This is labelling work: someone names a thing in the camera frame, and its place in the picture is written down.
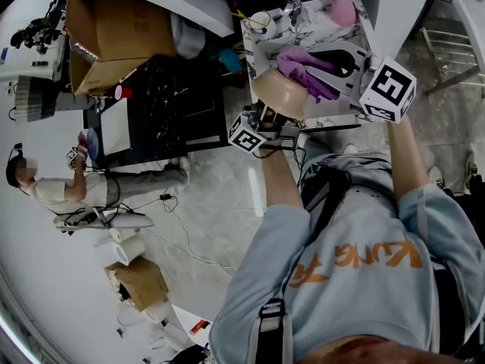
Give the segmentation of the pink spray bottle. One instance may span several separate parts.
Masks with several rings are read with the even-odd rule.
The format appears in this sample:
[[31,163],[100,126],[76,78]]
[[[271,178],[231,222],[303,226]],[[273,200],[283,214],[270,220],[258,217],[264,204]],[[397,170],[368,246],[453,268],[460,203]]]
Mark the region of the pink spray bottle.
[[353,27],[357,21],[357,12],[353,0],[333,0],[330,17],[340,27]]

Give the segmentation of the blue plate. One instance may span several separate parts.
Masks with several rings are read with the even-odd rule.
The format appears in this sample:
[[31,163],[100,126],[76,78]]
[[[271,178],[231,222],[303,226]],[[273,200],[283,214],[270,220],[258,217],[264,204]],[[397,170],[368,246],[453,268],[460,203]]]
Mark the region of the blue plate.
[[100,143],[98,134],[92,127],[87,130],[86,142],[89,158],[95,162],[98,158]]

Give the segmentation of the grey pleated lampshade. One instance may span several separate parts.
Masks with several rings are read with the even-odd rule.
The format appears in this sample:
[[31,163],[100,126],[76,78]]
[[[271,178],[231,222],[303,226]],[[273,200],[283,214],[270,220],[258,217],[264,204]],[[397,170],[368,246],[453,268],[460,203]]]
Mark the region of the grey pleated lampshade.
[[53,80],[19,76],[11,118],[16,125],[50,118],[55,114],[59,90]]

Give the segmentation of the white board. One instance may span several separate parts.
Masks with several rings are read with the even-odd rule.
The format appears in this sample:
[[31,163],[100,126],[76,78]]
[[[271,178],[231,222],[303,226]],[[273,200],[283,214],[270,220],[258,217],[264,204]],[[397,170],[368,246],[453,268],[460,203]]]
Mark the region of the white board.
[[131,147],[126,99],[121,99],[101,114],[101,129],[105,155]]

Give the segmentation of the marble sink cabinet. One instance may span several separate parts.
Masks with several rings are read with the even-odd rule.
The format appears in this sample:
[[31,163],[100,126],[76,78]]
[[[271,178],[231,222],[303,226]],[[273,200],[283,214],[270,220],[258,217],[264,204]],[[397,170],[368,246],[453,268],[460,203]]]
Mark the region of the marble sink cabinet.
[[[341,42],[350,42],[364,49],[365,54],[377,51],[374,29],[361,0],[353,0],[357,11],[357,22],[352,27],[340,27],[331,20],[330,7],[333,0],[313,0],[305,2],[303,8],[310,19],[310,24],[301,32],[293,33],[289,28],[289,18],[280,9],[269,11],[276,24],[277,32],[272,38],[265,38],[256,33],[249,20],[241,21],[242,41],[246,53],[249,83],[276,66],[276,58],[282,49],[300,46],[307,52],[322,52]],[[357,100],[346,102],[339,100],[325,104],[316,103],[308,97],[304,118],[299,120],[305,130],[324,130],[327,128],[355,128],[361,124],[377,123],[376,117],[367,116]]]

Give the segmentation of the blue plastic object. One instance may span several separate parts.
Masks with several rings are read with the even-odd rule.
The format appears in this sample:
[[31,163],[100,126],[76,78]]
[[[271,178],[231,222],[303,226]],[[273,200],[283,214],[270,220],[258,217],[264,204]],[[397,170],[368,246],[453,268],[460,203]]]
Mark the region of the blue plastic object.
[[219,59],[230,73],[240,72],[243,69],[239,55],[234,49],[220,50]]

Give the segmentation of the person's left hand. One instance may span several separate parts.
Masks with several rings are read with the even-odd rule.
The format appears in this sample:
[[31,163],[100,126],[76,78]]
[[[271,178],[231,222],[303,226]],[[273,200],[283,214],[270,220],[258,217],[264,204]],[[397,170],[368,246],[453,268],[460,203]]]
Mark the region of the person's left hand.
[[286,118],[269,107],[265,107],[257,131],[267,140],[277,140]]

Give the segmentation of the large cardboard box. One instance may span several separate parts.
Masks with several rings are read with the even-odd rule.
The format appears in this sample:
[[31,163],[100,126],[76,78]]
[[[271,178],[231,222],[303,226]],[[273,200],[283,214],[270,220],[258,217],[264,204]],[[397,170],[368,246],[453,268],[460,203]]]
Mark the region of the large cardboard box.
[[174,57],[171,14],[145,0],[67,0],[74,95],[105,93],[155,55]]

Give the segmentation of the purple cloth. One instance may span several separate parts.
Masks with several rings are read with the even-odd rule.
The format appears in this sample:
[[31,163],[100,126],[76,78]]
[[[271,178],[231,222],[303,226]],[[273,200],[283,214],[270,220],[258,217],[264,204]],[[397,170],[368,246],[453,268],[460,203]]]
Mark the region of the purple cloth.
[[280,73],[305,87],[316,102],[320,102],[321,98],[337,100],[340,92],[308,74],[306,66],[316,67],[331,74],[337,72],[336,67],[330,62],[322,61],[296,45],[282,50],[277,56],[277,69]]

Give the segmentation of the person's right forearm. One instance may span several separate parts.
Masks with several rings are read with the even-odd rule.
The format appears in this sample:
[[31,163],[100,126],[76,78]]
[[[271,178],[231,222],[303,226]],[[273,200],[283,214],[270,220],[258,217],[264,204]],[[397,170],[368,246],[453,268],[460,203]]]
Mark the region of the person's right forearm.
[[408,115],[387,123],[393,190],[396,202],[408,192],[430,183]]

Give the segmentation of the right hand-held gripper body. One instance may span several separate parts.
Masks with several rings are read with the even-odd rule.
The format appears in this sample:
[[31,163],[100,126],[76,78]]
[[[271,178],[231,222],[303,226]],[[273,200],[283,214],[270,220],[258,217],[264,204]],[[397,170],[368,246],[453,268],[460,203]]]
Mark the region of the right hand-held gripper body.
[[367,120],[398,124],[416,96],[416,77],[393,58],[358,58],[350,109]]

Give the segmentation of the white mug with blue print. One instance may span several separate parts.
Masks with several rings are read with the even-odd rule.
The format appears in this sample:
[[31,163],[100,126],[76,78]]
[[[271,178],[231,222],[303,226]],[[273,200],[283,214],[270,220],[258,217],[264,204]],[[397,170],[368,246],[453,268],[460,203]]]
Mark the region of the white mug with blue print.
[[259,11],[249,17],[249,26],[262,36],[271,36],[276,30],[276,25],[267,11]]

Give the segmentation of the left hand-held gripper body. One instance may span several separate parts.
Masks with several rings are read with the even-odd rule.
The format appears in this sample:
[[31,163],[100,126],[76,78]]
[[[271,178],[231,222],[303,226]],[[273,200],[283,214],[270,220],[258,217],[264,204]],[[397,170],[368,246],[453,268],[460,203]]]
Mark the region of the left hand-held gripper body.
[[267,140],[257,131],[265,107],[262,102],[245,105],[228,129],[229,143],[250,154],[256,154],[259,149],[294,151],[300,134],[294,119],[284,116],[286,121],[277,140]]

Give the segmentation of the light blue printed t-shirt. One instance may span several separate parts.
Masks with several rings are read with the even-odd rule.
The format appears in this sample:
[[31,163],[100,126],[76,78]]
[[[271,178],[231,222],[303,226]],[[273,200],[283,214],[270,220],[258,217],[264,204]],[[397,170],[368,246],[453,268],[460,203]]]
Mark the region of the light blue printed t-shirt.
[[217,364],[247,364],[258,313],[278,294],[292,322],[294,360],[365,334],[437,351],[434,259],[454,275],[466,334],[485,315],[485,248],[461,207],[433,184],[397,206],[354,188],[316,239],[313,224],[299,207],[267,209],[211,327]]

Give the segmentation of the small cardboard box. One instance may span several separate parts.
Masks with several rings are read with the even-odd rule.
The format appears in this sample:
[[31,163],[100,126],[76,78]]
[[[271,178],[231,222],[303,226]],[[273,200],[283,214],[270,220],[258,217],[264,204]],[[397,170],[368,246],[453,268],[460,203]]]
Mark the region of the small cardboard box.
[[161,270],[154,262],[141,256],[129,265],[116,262],[104,268],[115,293],[131,300],[140,312],[167,299],[168,288]]

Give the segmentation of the black table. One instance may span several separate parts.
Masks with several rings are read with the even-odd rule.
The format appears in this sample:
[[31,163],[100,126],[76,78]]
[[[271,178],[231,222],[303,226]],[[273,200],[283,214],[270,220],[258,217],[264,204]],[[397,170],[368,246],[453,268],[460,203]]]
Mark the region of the black table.
[[101,114],[118,102],[114,97],[106,99],[102,110],[83,113],[84,126],[92,127],[99,137],[96,167],[138,165],[228,146],[217,63],[157,55],[121,85],[133,90],[133,97],[127,99],[129,149],[104,154]]

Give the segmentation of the grey trousers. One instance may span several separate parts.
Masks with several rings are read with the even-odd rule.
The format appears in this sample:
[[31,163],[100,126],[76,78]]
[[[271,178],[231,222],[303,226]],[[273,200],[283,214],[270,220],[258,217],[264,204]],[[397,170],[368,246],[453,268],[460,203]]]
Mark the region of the grey trousers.
[[394,200],[390,160],[379,152],[357,155],[332,152],[330,147],[312,138],[302,148],[306,156],[302,169],[301,197],[308,206],[326,184],[338,191],[367,187]]

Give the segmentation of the person's left forearm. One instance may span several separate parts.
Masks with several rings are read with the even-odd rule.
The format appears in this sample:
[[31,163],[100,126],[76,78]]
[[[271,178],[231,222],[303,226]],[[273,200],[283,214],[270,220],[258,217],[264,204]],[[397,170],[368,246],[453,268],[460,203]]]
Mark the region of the person's left forearm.
[[281,150],[259,149],[267,207],[284,205],[303,208],[293,173]]

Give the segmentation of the beige bowl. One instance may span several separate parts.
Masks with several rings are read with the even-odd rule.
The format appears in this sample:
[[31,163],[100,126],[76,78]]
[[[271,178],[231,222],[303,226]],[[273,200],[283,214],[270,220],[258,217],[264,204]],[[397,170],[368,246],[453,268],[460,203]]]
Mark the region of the beige bowl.
[[267,107],[287,118],[300,120],[308,101],[307,89],[271,68],[252,81],[255,95]]

